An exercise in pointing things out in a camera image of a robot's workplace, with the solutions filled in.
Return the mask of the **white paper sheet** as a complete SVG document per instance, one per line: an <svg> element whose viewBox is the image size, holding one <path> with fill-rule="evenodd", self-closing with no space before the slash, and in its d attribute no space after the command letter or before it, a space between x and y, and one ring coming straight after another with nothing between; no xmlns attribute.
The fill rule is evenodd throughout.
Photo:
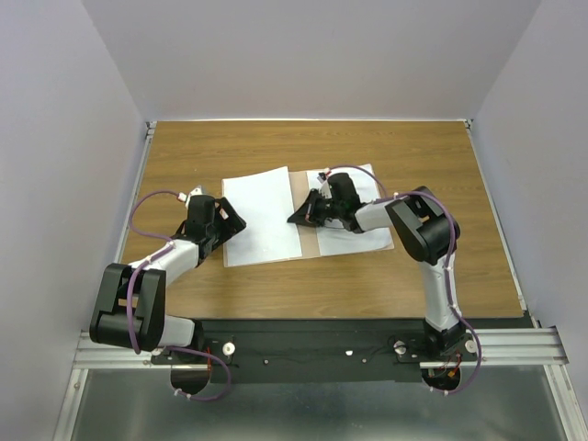
<svg viewBox="0 0 588 441"><path fill-rule="evenodd" d="M224 245L227 267L259 265L302 256L297 227L288 222L294 204L286 166L226 178L223 196L246 227Z"/></svg>
<svg viewBox="0 0 588 441"><path fill-rule="evenodd" d="M316 229L320 255L325 257L393 249L391 220L385 220L382 206L372 206L372 202L384 191L376 180L372 165L332 167L330 175L337 173L349 174L361 202L364 202L355 214L362 232L346 231L338 220L328 221L326 227Z"/></svg>

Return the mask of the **beige paper folder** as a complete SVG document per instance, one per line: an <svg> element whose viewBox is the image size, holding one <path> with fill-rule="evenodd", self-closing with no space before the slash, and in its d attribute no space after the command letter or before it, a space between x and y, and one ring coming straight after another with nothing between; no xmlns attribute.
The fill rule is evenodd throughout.
<svg viewBox="0 0 588 441"><path fill-rule="evenodd" d="M321 170L286 166L222 180L222 195L245 221L223 245L226 267L392 250L390 228L353 233L329 212Z"/></svg>

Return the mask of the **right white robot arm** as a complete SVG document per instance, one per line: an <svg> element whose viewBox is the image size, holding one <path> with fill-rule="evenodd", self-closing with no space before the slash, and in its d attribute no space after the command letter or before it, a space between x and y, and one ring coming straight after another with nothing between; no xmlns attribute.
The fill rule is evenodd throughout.
<svg viewBox="0 0 588 441"><path fill-rule="evenodd" d="M319 173L319 179L321 186L309 191L288 222L324 228L329 221L338 221L355 234L394 228L424 282L424 352L435 360L453 353L466 333L453 287L460 236L453 216L428 187L364 202L349 174Z"/></svg>

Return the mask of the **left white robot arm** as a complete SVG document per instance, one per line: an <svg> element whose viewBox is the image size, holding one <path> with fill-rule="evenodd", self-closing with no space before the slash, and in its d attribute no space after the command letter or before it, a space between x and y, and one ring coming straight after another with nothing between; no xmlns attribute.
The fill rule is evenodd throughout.
<svg viewBox="0 0 588 441"><path fill-rule="evenodd" d="M172 346L185 363L204 349L201 325L165 313L166 289L246 228L227 198L179 193L187 218L158 251L131 264L104 270L89 325L93 342L136 353Z"/></svg>

